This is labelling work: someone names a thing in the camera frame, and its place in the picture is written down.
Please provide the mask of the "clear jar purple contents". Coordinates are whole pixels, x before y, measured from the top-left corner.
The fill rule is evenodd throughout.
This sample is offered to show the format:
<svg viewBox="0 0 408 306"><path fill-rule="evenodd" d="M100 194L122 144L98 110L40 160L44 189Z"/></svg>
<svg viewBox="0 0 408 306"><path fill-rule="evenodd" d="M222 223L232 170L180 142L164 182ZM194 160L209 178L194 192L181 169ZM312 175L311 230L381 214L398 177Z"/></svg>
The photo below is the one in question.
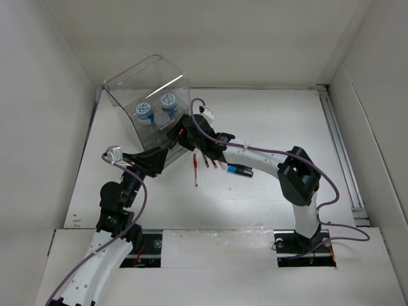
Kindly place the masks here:
<svg viewBox="0 0 408 306"><path fill-rule="evenodd" d="M162 128L170 122L170 116L166 112L156 113L154 116L154 122L156 126Z"/></svg>

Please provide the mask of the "blue tape jar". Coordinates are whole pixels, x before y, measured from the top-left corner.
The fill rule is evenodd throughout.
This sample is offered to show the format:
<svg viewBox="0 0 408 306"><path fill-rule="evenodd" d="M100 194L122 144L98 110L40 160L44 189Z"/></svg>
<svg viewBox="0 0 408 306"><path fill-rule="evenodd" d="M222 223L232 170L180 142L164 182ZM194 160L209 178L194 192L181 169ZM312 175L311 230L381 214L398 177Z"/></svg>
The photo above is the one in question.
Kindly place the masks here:
<svg viewBox="0 0 408 306"><path fill-rule="evenodd" d="M161 106L164 112L170 117L177 113L177 99L174 94L167 93L160 98Z"/></svg>
<svg viewBox="0 0 408 306"><path fill-rule="evenodd" d="M149 103L143 102L135 108L136 116L140 124L144 126L151 125L154 121L154 112Z"/></svg>

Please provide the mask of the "clear acrylic drawer organizer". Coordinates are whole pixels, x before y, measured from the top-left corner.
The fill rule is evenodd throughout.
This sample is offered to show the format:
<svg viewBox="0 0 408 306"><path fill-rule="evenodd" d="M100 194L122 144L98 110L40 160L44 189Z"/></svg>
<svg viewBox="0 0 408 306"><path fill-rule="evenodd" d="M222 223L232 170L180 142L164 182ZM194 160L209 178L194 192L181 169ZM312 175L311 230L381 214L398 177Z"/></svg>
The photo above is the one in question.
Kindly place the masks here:
<svg viewBox="0 0 408 306"><path fill-rule="evenodd" d="M189 114L186 74L161 55L150 55L103 82L130 139L142 151L167 147L169 132Z"/></svg>

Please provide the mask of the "blue highlighter marker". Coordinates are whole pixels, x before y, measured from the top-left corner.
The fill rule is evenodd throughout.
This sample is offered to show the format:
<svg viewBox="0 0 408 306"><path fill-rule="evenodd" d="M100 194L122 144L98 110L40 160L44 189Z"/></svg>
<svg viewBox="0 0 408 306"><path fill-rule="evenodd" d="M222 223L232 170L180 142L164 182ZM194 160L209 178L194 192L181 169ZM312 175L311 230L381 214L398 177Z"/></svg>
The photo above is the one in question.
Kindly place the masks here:
<svg viewBox="0 0 408 306"><path fill-rule="evenodd" d="M234 164L228 165L227 172L234 174L234 175L243 176L243 177L249 177L249 178L253 177L252 169L249 169L248 167L244 167L244 166L234 165Z"/></svg>

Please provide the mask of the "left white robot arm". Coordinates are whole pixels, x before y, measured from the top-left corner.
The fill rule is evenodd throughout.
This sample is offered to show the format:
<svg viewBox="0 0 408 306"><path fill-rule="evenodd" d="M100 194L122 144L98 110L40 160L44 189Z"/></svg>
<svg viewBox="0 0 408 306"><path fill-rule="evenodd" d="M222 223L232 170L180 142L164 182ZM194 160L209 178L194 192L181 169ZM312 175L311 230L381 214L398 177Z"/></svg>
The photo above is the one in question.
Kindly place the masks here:
<svg viewBox="0 0 408 306"><path fill-rule="evenodd" d="M99 220L86 255L56 287L46 305L100 305L126 256L142 246L142 227L137 222L147 200L137 214L129 208L138 193L148 195L144 180L162 173L167 155L168 149L161 147L137 154L109 147L102 153L102 160L123 174L120 182L107 182L100 189Z"/></svg>

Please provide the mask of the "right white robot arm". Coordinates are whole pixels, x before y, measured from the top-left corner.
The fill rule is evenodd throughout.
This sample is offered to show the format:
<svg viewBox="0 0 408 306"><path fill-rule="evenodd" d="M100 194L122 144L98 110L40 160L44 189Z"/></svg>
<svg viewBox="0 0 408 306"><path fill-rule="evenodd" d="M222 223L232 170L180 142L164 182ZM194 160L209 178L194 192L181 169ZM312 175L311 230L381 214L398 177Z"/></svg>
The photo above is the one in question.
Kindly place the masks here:
<svg viewBox="0 0 408 306"><path fill-rule="evenodd" d="M284 198L295 215L294 244L309 251L318 242L321 225L316 217L316 198L321 175L301 147L293 147L283 156L249 149L249 144L235 135L216 133L202 115L183 115L166 136L172 144L187 150L199 149L207 157L234 166L248 166L279 181Z"/></svg>

